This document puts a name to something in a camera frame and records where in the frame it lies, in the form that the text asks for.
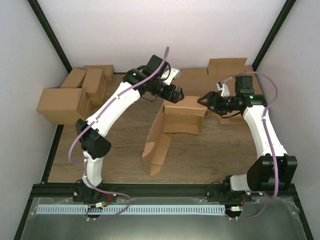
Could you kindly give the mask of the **brown cardboard box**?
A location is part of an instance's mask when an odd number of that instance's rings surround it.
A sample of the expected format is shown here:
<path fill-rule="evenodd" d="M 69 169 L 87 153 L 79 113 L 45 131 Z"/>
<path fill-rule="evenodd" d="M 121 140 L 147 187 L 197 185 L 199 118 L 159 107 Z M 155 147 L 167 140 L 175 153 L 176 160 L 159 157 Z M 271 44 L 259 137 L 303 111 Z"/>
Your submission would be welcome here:
<path fill-rule="evenodd" d="M 199 135 L 207 107 L 197 96 L 186 96 L 178 103 L 164 101 L 149 130 L 142 159 L 150 176 L 158 174 L 164 164 L 172 138 L 168 134 Z"/>

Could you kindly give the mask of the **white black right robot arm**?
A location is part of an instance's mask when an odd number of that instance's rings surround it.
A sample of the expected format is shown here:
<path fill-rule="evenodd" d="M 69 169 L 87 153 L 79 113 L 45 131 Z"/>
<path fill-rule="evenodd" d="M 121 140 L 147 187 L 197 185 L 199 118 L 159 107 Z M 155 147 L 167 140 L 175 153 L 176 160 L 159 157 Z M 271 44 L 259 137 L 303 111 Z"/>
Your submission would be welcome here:
<path fill-rule="evenodd" d="M 273 191 L 276 198 L 281 191 L 287 191 L 298 166 L 297 158 L 289 155 L 277 137 L 269 117 L 272 105 L 263 94 L 256 94 L 253 76 L 256 71 L 234 75 L 234 95 L 231 95 L 227 81 L 217 83 L 217 91 L 209 91 L 200 97 L 198 104 L 226 119 L 243 116 L 256 147 L 257 160 L 244 174 L 226 177 L 228 185 L 222 188 L 223 198 L 229 202 L 244 192 Z"/>

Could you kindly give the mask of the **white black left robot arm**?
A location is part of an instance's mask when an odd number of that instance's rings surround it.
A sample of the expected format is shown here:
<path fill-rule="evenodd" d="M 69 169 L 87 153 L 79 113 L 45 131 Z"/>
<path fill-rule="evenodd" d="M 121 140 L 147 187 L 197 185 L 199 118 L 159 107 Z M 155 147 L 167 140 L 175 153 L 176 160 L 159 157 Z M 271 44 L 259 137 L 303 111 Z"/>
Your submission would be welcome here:
<path fill-rule="evenodd" d="M 103 160 L 112 147 L 106 136 L 116 120 L 145 93 L 174 104 L 183 100 L 182 88 L 172 83 L 180 75 L 180 69 L 152 55 L 146 65 L 124 75 L 115 93 L 100 109 L 86 120 L 79 119 L 75 123 L 85 164 L 78 189 L 82 200 L 97 202 L 102 196 L 99 186 L 102 184 Z"/>

